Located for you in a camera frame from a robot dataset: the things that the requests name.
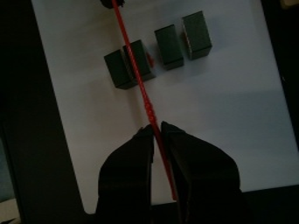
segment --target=white board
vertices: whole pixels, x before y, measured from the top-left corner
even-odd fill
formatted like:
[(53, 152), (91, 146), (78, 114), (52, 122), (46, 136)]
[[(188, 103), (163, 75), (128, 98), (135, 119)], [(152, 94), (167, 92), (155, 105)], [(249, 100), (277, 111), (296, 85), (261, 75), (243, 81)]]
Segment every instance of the white board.
[[(97, 0), (32, 0), (87, 213), (97, 204), (99, 169), (108, 154), (148, 124), (137, 87), (113, 88), (104, 55), (124, 42), (115, 13)], [(131, 41), (155, 58), (144, 85), (160, 121), (220, 147), (236, 160), (241, 191), (299, 184), (299, 159), (264, 14), (253, 0), (127, 0)], [(161, 67), (155, 30), (203, 11), (209, 56)], [(171, 201), (159, 153), (153, 204)]]

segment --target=white surface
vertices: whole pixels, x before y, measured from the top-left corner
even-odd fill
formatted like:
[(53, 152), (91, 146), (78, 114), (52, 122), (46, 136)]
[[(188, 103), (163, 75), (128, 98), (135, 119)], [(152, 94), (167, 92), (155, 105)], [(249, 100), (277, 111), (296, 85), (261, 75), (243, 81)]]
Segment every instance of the white surface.
[[(99, 0), (32, 0), (83, 205), (97, 203), (99, 169), (108, 154), (148, 124), (137, 88), (113, 88), (104, 55), (123, 45), (112, 10)], [(164, 71), (155, 30), (203, 11), (209, 56)], [(267, 25), (253, 0), (128, 0), (131, 40), (155, 57), (145, 83), (157, 118), (219, 146), (236, 160), (241, 190), (299, 184), (299, 159)], [(171, 200), (159, 153), (153, 203)]]

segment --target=red wire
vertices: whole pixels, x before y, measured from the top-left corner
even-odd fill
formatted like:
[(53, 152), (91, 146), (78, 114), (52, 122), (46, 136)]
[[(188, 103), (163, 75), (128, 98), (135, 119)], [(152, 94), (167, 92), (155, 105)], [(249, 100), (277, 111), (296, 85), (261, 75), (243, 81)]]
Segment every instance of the red wire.
[(163, 166), (164, 166), (164, 169), (165, 169), (165, 174), (167, 174), (167, 178), (168, 178), (171, 189), (172, 189), (172, 198), (176, 200), (171, 166), (169, 166), (169, 163), (167, 161), (161, 132), (160, 132), (159, 126), (156, 124), (155, 109), (153, 109), (153, 105), (151, 103), (149, 97), (147, 95), (147, 92), (145, 92), (145, 86), (144, 86), (141, 75), (140, 75), (139, 68), (137, 68), (137, 65), (136, 65), (136, 57), (133, 55), (133, 51), (132, 51), (128, 36), (127, 36), (125, 25), (124, 25), (123, 18), (121, 18), (119, 9), (117, 9), (117, 0), (112, 0), (112, 4), (113, 4), (113, 8), (115, 8), (115, 13), (116, 13), (116, 20), (117, 20), (120, 31), (123, 33), (123, 38), (124, 38), (124, 41), (125, 41), (125, 49), (127, 49), (128, 56), (129, 56), (129, 59), (131, 59), (131, 63), (132, 63), (133, 70), (135, 70), (135, 77), (136, 77), (136, 81), (137, 81), (137, 86), (140, 88), (140, 92), (141, 92), (143, 99), (144, 99), (144, 110), (145, 110), (145, 113), (147, 113), (148, 121), (149, 121), (149, 123), (152, 125), (152, 128), (153, 128), (153, 137), (155, 137), (157, 147), (159, 147), (159, 150), (160, 150), (160, 153), (161, 153)]

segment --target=dark green block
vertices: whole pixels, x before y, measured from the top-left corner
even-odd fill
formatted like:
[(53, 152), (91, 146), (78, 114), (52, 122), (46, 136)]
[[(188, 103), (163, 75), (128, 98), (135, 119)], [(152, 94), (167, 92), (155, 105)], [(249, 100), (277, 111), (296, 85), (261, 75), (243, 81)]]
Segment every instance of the dark green block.
[(133, 81), (132, 74), (127, 68), (127, 63), (120, 50), (104, 56), (104, 59), (115, 87), (121, 89), (133, 87), (136, 82)]
[[(147, 53), (147, 50), (145, 50), (145, 47), (144, 47), (144, 44), (143, 44), (141, 40), (139, 39), (137, 41), (131, 43), (131, 47), (132, 47), (135, 60), (136, 60), (136, 65), (137, 65), (137, 68), (139, 68), (139, 72), (140, 72), (143, 81), (148, 81), (155, 77), (155, 75), (152, 74), (151, 65), (149, 65), (149, 61), (148, 61), (148, 58), (147, 58), (147, 55), (149, 55), (149, 54)], [(124, 46), (123, 48), (124, 48), (124, 52), (125, 52), (127, 64), (128, 64), (128, 67), (129, 67), (129, 69), (132, 71), (132, 74), (133, 74), (135, 70), (133, 70), (132, 63), (131, 63), (131, 60), (129, 60), (129, 57), (128, 57), (127, 47)]]
[(181, 18), (183, 30), (187, 38), (189, 58), (195, 60), (209, 54), (211, 37), (201, 11)]
[(155, 38), (167, 70), (183, 66), (183, 52), (173, 24), (155, 31)]

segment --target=rectangular block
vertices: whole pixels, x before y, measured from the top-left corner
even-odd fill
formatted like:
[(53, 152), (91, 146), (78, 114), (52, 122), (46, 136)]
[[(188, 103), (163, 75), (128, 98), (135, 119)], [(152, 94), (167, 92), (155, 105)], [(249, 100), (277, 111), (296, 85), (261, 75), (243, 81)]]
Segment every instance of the rectangular block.
[[(152, 71), (151, 71), (151, 64), (149, 64), (149, 60), (148, 60), (149, 54), (147, 53), (145, 46), (144, 46), (141, 40), (139, 39), (137, 41), (131, 43), (131, 47), (132, 47), (136, 64), (137, 64), (137, 68), (139, 68), (139, 72), (140, 72), (143, 81), (148, 81), (155, 77), (155, 75), (152, 74)], [(131, 73), (133, 74), (135, 70), (133, 70), (131, 60), (128, 57), (127, 47), (123, 46), (123, 48), (124, 48), (124, 52), (125, 52), (127, 64), (131, 69)]]
[(181, 18), (183, 30), (187, 39), (189, 58), (195, 60), (209, 54), (211, 37), (201, 11)]
[(136, 85), (133, 75), (127, 67), (123, 53), (116, 50), (107, 56), (104, 56), (107, 62), (107, 69), (116, 88), (128, 89)]
[(156, 30), (155, 38), (167, 70), (183, 66), (183, 52), (173, 24)]

